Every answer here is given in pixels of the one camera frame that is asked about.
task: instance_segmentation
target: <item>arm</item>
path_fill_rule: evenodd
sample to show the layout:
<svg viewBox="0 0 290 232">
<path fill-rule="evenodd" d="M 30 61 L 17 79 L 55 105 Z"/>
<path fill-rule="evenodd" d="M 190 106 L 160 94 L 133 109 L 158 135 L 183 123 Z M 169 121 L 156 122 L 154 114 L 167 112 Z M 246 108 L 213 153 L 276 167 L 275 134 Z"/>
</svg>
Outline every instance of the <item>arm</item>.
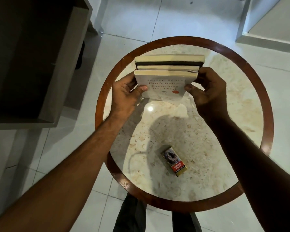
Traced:
<svg viewBox="0 0 290 232">
<path fill-rule="evenodd" d="M 197 83 L 185 89 L 194 97 L 198 113 L 212 129 L 232 165 L 265 231 L 290 226 L 290 175 L 275 164 L 230 119 L 226 83 L 211 68 L 199 71 Z"/>
<path fill-rule="evenodd" d="M 0 232 L 70 231 L 92 190 L 120 128 L 146 86 L 131 73 L 113 84 L 109 117 L 75 151 L 0 217 Z"/>
</svg>

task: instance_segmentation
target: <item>marble tabletop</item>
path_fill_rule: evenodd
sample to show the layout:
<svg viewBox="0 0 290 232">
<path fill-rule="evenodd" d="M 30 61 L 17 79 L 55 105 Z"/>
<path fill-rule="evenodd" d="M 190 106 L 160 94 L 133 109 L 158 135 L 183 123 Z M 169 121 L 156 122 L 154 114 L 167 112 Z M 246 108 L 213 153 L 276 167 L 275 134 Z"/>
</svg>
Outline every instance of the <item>marble tabletop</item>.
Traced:
<svg viewBox="0 0 290 232">
<path fill-rule="evenodd" d="M 230 117 L 260 146 L 263 135 L 261 103 L 256 90 L 240 68 L 221 54 L 191 45 L 166 46 L 143 55 L 174 53 L 206 56 L 204 66 L 213 68 L 227 82 Z M 131 62 L 116 80 L 134 69 L 135 63 Z M 112 91 L 106 100 L 104 119 L 109 114 L 111 98 Z M 188 168 L 179 177 L 160 154 L 170 145 Z M 110 153 L 134 185 L 163 199 L 207 199 L 238 182 L 217 138 L 197 113 L 193 98 L 188 93 L 178 106 L 148 99 L 139 101 L 135 112 L 120 130 Z"/>
</svg>

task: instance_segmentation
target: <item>hand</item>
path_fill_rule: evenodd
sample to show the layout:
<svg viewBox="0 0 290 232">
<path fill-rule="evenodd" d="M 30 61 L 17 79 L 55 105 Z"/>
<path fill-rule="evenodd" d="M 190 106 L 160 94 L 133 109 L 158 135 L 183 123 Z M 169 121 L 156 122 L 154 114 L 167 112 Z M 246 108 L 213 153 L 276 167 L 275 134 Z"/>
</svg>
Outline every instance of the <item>hand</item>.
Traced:
<svg viewBox="0 0 290 232">
<path fill-rule="evenodd" d="M 132 90 L 136 85 L 134 72 L 113 83 L 110 116 L 127 121 L 135 109 L 138 97 L 147 90 L 146 85 L 137 86 Z"/>
<path fill-rule="evenodd" d="M 193 96 L 197 111 L 205 122 L 209 124 L 217 119 L 229 120 L 226 82 L 210 67 L 201 67 L 195 82 L 205 90 L 193 85 L 186 85 L 185 90 Z"/>
</svg>

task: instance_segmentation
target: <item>dark pants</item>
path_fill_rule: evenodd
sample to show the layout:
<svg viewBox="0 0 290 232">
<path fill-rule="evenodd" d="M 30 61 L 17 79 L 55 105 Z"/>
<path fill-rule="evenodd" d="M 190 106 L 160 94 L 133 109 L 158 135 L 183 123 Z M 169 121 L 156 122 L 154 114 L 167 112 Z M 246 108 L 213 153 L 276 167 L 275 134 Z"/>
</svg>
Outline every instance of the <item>dark pants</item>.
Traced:
<svg viewBox="0 0 290 232">
<path fill-rule="evenodd" d="M 147 204 L 127 194 L 113 232 L 145 232 Z M 173 232 L 202 232 L 195 213 L 172 212 Z"/>
</svg>

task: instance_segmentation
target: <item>forearm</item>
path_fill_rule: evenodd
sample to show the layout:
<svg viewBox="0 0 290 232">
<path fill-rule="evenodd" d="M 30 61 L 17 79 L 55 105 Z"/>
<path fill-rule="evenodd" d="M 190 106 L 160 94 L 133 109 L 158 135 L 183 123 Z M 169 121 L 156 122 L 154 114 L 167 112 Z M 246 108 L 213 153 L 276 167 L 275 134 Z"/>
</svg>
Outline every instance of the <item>forearm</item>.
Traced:
<svg viewBox="0 0 290 232">
<path fill-rule="evenodd" d="M 290 223 L 290 175 L 267 157 L 231 120 L 209 124 L 266 231 Z"/>
<path fill-rule="evenodd" d="M 69 231 L 123 124 L 110 116 L 0 217 L 0 231 Z"/>
</svg>

